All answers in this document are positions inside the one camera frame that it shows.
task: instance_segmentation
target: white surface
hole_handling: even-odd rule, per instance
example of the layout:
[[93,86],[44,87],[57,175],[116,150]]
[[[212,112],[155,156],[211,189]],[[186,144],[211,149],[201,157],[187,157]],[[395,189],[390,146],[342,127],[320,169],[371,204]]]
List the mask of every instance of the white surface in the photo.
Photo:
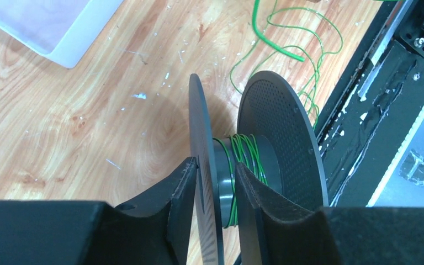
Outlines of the white surface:
[[73,68],[123,0],[0,0],[0,28]]

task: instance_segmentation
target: wood grain surface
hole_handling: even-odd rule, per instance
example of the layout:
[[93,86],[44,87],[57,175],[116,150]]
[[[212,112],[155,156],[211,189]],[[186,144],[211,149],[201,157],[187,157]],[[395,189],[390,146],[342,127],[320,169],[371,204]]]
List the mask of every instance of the wood grain surface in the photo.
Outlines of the wood grain surface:
[[[325,58],[317,103],[322,108],[380,3],[362,0],[281,0],[318,10],[341,30],[345,46]],[[273,6],[261,1],[259,26]],[[168,175],[189,155],[188,79],[203,83],[215,136],[234,132],[240,94],[229,72],[256,39],[250,0],[125,0],[81,62],[52,63],[0,30],[0,199],[89,199],[117,205]],[[339,40],[327,23],[295,11],[281,23],[316,30],[325,49]],[[320,48],[301,31],[269,28],[279,45]],[[246,77],[271,50],[259,44],[236,70]],[[263,70],[283,75],[295,90],[312,74],[308,60],[277,56]],[[133,95],[145,93],[146,99]],[[226,264],[239,252],[227,229]],[[193,216],[189,264],[201,264]]]

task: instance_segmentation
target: screw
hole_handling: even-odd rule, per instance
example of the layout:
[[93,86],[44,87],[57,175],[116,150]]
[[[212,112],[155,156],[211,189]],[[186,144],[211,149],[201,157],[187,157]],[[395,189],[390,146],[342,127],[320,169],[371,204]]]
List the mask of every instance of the screw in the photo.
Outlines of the screw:
[[424,38],[417,38],[414,41],[414,46],[417,47],[417,48],[422,47],[423,44],[424,44]]

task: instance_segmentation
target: filament spool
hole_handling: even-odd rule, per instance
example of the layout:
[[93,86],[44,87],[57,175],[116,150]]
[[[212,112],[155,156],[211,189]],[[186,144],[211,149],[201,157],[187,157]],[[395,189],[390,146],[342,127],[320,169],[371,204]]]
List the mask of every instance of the filament spool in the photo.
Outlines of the filament spool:
[[[230,171],[224,148],[213,140],[197,75],[189,80],[189,128],[191,154],[199,164],[195,203],[203,262],[224,264],[222,228],[230,217]],[[271,71],[250,78],[241,98],[237,133],[256,137],[272,189],[308,210],[328,205],[315,135],[300,99],[284,78]],[[222,141],[230,152],[229,141]]]

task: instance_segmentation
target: green cable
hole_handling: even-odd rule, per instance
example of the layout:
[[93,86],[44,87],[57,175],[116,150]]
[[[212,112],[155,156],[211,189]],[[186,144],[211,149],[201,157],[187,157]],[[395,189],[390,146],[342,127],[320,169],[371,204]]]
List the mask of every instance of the green cable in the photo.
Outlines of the green cable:
[[[300,51],[302,51],[305,55],[306,55],[306,57],[308,57],[308,59],[310,60],[310,62],[311,62],[311,65],[312,65],[312,67],[313,67],[313,70],[314,70],[314,74],[311,76],[311,78],[306,82],[306,84],[303,86],[303,88],[297,93],[298,94],[298,96],[299,97],[301,97],[301,96],[305,96],[306,97],[306,99],[304,100],[304,103],[303,103],[303,105],[304,105],[304,107],[305,107],[305,109],[306,109],[306,107],[308,106],[308,103],[310,103],[310,106],[309,106],[309,109],[306,111],[307,112],[307,114],[308,115],[311,115],[311,113],[312,112],[314,112],[315,113],[315,123],[314,123],[314,126],[316,126],[316,124],[317,124],[317,121],[318,121],[318,117],[319,117],[319,112],[320,112],[320,110],[319,110],[319,107],[315,104],[315,97],[316,97],[316,91],[317,91],[317,88],[318,88],[318,84],[319,84],[319,79],[320,79],[320,76],[321,76],[321,73],[320,73],[320,68],[321,68],[321,65],[322,65],[322,62],[323,62],[323,60],[324,60],[324,57],[327,55],[327,54],[338,54],[341,50],[342,50],[342,48],[343,48],[343,38],[342,38],[342,34],[341,34],[341,32],[339,31],[339,29],[334,25],[334,23],[333,22],[331,22],[329,19],[327,19],[324,15],[322,15],[321,13],[319,13],[318,11],[316,11],[316,10],[314,10],[314,9],[311,9],[311,8],[304,8],[304,7],[289,7],[289,8],[282,8],[282,9],[279,9],[279,10],[276,10],[276,6],[277,6],[277,1],[278,0],[275,0],[275,3],[274,3],[274,6],[273,6],[273,9],[272,9],[272,12],[271,12],[271,14],[267,17],[267,25],[266,25],[266,27],[264,28],[264,30],[263,31],[265,31],[266,29],[267,29],[267,27],[269,26],[269,25],[271,25],[271,26],[274,26],[274,27],[280,27],[280,28],[289,28],[289,29],[300,29],[300,30],[304,30],[304,31],[308,31],[308,32],[310,32],[312,35],[314,35],[317,39],[318,39],[318,42],[319,42],[319,44],[320,44],[320,46],[321,46],[321,56],[319,57],[319,59],[318,59],[318,61],[317,61],[317,63],[315,63],[314,62],[314,60],[311,58],[311,56],[302,48],[302,47],[300,47],[300,46],[297,46],[297,45],[288,45],[288,46],[285,46],[285,47],[278,47],[278,49],[276,49],[275,48],[275,44],[274,43],[272,43],[272,45],[270,44],[270,43],[268,43],[268,41],[266,41],[266,40],[264,40],[264,39],[262,39],[261,37],[263,36],[263,34],[261,33],[261,32],[259,32],[259,34],[258,33],[256,33],[256,35],[259,37],[258,38],[258,40],[252,45],[252,47],[251,47],[251,49],[250,49],[250,51],[239,61],[239,62],[237,62],[233,67],[232,67],[232,69],[230,70],[230,74],[229,74],[229,76],[230,76],[230,82],[231,82],[231,84],[232,84],[232,86],[234,87],[234,89],[236,89],[239,93],[242,93],[242,91],[240,91],[238,88],[237,88],[237,86],[235,85],[235,83],[233,82],[233,72],[234,72],[234,70],[237,68],[237,66],[239,65],[239,64],[241,64],[245,59],[247,59],[249,56],[250,56],[250,54],[252,54],[252,52],[254,51],[254,49],[256,48],[256,46],[258,45],[258,42],[260,41],[260,40],[263,40],[266,44],[268,44],[270,47],[272,47],[273,49],[275,49],[275,51],[273,52],[273,53],[271,53],[268,57],[266,57],[263,61],[261,61],[260,63],[258,63],[258,65],[252,70],[252,72],[251,72],[251,74],[250,74],[250,77],[252,76],[252,75],[254,75],[256,72],[257,72],[257,70],[259,70],[259,68],[260,67],[262,67],[262,65],[265,63],[265,62],[267,62],[273,55],[275,55],[276,53],[278,53],[278,52],[281,52],[282,53],[282,50],[284,50],[284,49],[288,49],[288,48],[296,48],[296,49],[298,49],[298,50],[300,50]],[[255,8],[254,8],[254,10],[253,10],[253,29],[255,30],[255,32],[256,32],[256,30],[257,30],[257,27],[256,27],[256,17],[257,17],[257,9],[258,9],[258,6],[259,6],[259,0],[256,0],[255,1]],[[281,25],[281,24],[277,24],[277,23],[273,23],[272,22],[272,18],[276,15],[276,14],[278,14],[278,13],[281,13],[281,12],[285,12],[285,11],[290,11],[290,10],[305,10],[305,11],[309,11],[309,12],[311,12],[311,13],[313,13],[313,14],[316,14],[318,17],[320,17],[322,20],[324,20],[324,21],[326,21],[326,22],[328,22],[332,27],[334,27],[335,28],[335,30],[337,31],[337,34],[338,34],[338,36],[339,36],[339,38],[340,38],[340,40],[341,40],[341,45],[340,45],[340,47],[339,47],[339,49],[337,50],[337,51],[325,51],[324,50],[324,46],[323,46],[323,44],[322,44],[322,40],[321,40],[321,38],[319,37],[319,35],[317,34],[317,33],[315,33],[314,31],[312,31],[312,30],[310,30],[310,29],[307,29],[307,28],[304,28],[304,27],[300,27],[300,26],[289,26],[289,25]],[[285,54],[285,55],[287,55],[287,56],[289,56],[289,57],[291,57],[291,58],[294,58],[294,56],[292,56],[291,54],[289,55],[289,54],[287,54],[287,53],[283,53],[283,54]],[[311,91],[308,93],[307,91],[306,91],[306,89],[307,89],[307,87],[310,85],[310,83],[312,82],[314,80],[314,82],[315,82],[315,85],[314,85],[314,87],[313,87],[313,89],[311,89]]]
[[255,7],[253,8],[253,17],[252,17],[252,24],[253,24],[253,30],[255,31],[255,34],[259,37],[259,39],[261,39],[262,41],[264,41],[267,45],[269,45],[270,47],[276,49],[277,51],[291,57],[294,59],[297,59],[300,62],[303,62],[304,59],[301,56],[298,56],[296,54],[292,54],[291,52],[285,51],[284,49],[282,49],[281,47],[279,47],[277,44],[273,43],[271,40],[267,39],[266,36],[264,36],[257,28],[257,12],[259,11],[259,2],[260,0],[256,0],[255,1]]
[[259,149],[257,147],[256,138],[254,135],[249,137],[242,134],[235,134],[229,136],[232,155],[228,152],[225,144],[220,139],[214,138],[225,151],[225,155],[228,161],[228,168],[230,171],[230,179],[231,179],[231,189],[233,191],[231,209],[230,209],[230,218],[225,226],[228,228],[230,226],[236,226],[238,224],[238,212],[236,205],[236,197],[235,197],[235,176],[233,173],[233,162],[232,157],[235,159],[235,163],[244,163],[265,185],[268,184],[266,174],[264,173],[264,168],[261,164],[261,160],[259,159]]

